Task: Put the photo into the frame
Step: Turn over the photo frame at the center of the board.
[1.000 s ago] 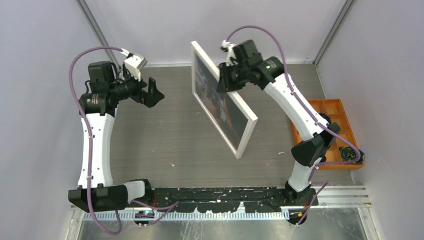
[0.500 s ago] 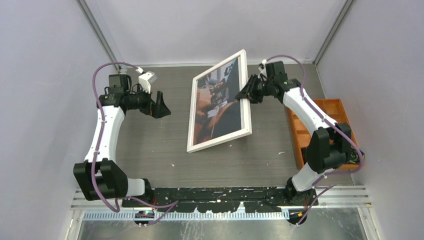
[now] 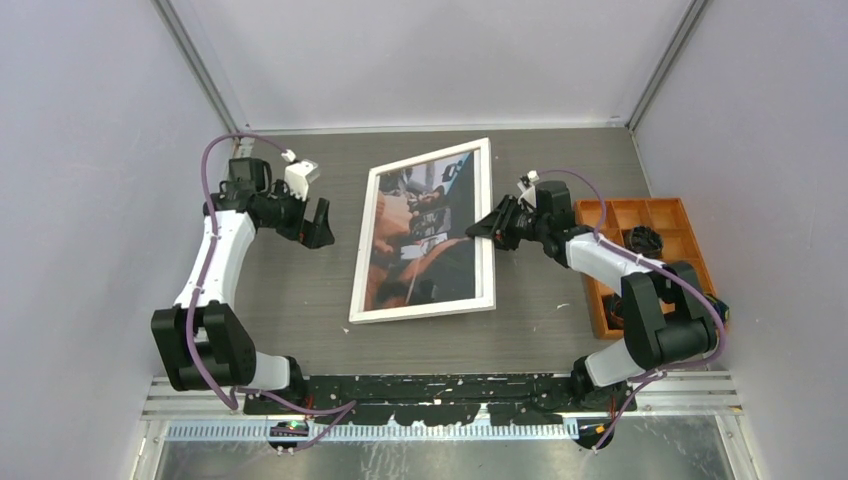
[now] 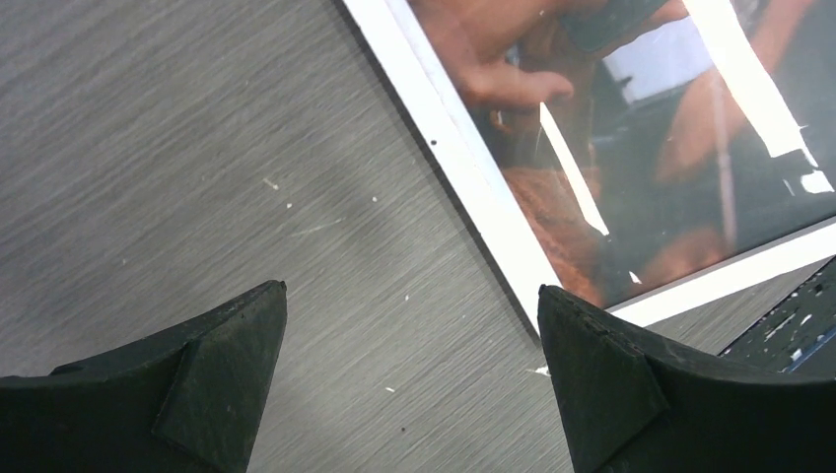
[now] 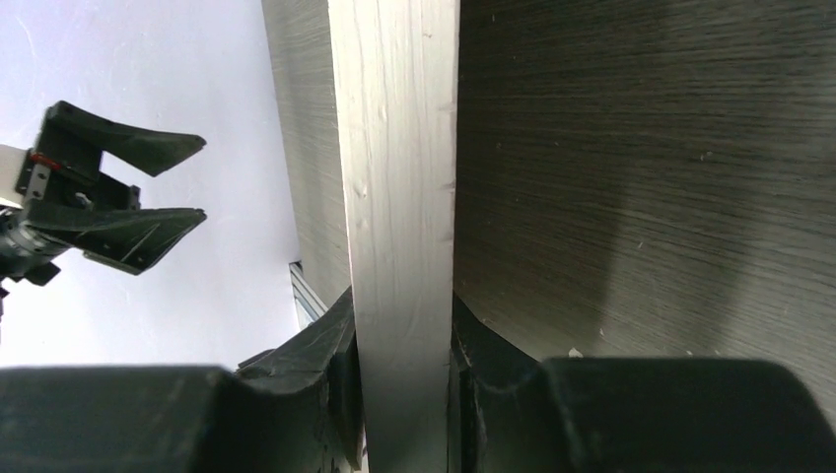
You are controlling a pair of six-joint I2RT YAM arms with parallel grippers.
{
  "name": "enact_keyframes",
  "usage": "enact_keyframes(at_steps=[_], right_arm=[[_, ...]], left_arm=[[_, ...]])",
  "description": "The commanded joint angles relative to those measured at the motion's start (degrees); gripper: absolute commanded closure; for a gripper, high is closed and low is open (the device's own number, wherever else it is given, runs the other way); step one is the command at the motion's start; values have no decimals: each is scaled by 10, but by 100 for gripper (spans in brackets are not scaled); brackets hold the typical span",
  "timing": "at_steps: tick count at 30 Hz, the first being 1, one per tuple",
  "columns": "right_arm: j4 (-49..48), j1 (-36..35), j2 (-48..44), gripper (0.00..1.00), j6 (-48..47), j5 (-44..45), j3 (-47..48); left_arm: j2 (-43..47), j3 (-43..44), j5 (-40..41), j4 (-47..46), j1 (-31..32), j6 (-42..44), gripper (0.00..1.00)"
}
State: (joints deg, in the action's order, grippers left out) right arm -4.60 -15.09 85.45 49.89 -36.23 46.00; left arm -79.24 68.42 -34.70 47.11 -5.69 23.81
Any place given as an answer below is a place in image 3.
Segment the light wooden picture frame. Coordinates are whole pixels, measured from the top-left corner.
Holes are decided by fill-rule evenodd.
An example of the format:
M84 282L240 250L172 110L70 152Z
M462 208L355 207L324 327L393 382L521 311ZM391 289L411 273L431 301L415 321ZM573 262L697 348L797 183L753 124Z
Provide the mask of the light wooden picture frame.
M394 169L412 166L420 162L455 155L462 152L475 153L475 192L476 217L474 223L493 210L491 142L480 138L459 145L442 148L370 169L362 211L362 221L357 245L356 263L353 275L353 287L348 320L352 324L368 324L410 320L433 316L465 314L492 310L496 306L495 293L495 254L491 241L483 238L471 238L476 246L476 287L477 296L470 300L452 301L434 305L419 305L392 309L365 311L363 309L364 290L367 277L367 262L370 257L374 208L376 205L376 176Z

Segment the printed photo of people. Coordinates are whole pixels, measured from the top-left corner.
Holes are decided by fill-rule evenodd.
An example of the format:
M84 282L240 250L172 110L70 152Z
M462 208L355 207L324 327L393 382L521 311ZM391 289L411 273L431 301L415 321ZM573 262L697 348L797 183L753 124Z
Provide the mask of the printed photo of people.
M475 153L467 151L376 176L365 311L477 296Z

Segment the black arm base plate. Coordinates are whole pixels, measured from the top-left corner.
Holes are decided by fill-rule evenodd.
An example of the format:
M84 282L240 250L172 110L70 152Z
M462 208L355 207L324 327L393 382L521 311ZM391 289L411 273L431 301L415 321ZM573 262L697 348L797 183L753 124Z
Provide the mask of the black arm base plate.
M623 382L580 393L567 375L313 375L273 392L301 408L353 408L342 425L427 427L469 425L480 414L496 426L546 425L572 412L615 415L631 392Z

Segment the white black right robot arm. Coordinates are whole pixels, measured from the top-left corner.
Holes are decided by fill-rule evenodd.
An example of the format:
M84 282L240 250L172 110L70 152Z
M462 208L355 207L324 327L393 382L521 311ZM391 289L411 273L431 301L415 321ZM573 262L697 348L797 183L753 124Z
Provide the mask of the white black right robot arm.
M646 258L578 223L563 181L523 177L520 187L521 195L504 196L467 235L499 250L537 242L557 264L607 286L620 300L622 338L573 364L569 390L577 406L596 410L613 385L721 350L723 321L690 264Z

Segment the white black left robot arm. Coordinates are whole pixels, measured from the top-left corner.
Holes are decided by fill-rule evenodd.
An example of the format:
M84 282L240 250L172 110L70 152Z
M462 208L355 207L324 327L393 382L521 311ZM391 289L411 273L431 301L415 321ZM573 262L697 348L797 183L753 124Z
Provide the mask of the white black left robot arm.
M307 389L291 356L259 352L238 319L234 301L243 261L260 229L309 249L334 244L329 201L307 219L308 191L319 175L311 160L284 153L283 176L269 162L237 158L203 206L203 238L192 272L174 304L154 312L151 331L171 387L222 392L226 387L268 391L280 412L298 412Z

